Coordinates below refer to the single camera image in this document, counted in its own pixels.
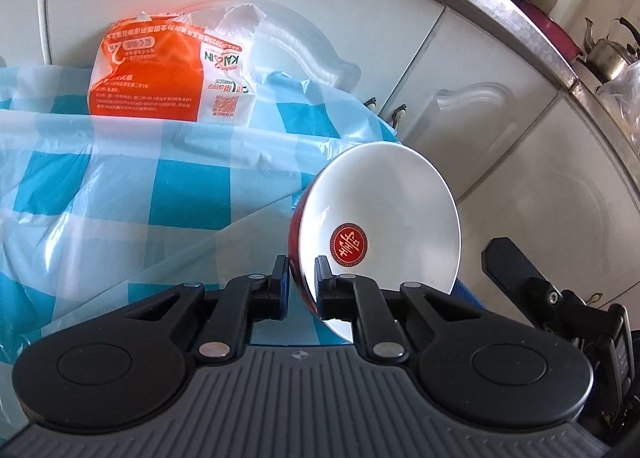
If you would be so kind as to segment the red and white small bowl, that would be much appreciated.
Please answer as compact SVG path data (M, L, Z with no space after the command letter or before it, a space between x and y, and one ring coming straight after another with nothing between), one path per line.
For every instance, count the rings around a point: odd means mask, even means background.
M370 277L383 290L422 282L450 293L460 266L461 228L447 183L403 144L346 150L312 178L288 230L292 274L311 312L317 309L319 256L333 274Z

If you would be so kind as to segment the white kitchen cabinet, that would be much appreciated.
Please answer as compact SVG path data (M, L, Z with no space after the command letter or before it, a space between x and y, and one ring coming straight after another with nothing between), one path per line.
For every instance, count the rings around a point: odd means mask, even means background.
M91 65L119 18L208 2L274 3L317 26L361 71L354 93L406 136L427 109L471 85L505 86L513 106L465 105L439 123L462 224L462 280L512 314L480 269L491 238L511 238L559 288L601 308L639 309L639 180L614 160L566 91L469 18L435 0L1 0L1 59L10 66Z

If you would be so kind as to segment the blue white checked tablecloth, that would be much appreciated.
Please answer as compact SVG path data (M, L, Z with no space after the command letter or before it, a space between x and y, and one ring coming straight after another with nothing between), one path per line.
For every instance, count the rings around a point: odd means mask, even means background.
M1 434L30 344L183 282L270 270L314 176L395 139L354 96L268 74L248 126L93 117L90 70L1 71Z

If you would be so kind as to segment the metal kettle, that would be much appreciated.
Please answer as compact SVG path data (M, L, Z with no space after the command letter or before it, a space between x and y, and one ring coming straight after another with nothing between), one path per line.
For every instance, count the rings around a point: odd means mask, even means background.
M607 36L594 40L593 21L586 17L585 22L586 30L582 39L582 49L586 54L585 64L601 83L616 79L638 60L636 48L627 48Z

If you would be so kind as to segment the orange white plastic package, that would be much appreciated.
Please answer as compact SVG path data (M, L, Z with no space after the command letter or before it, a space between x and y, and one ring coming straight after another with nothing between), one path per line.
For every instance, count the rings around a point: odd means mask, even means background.
M90 114L247 126L256 102L250 53L265 18L242 4L115 22L96 53Z

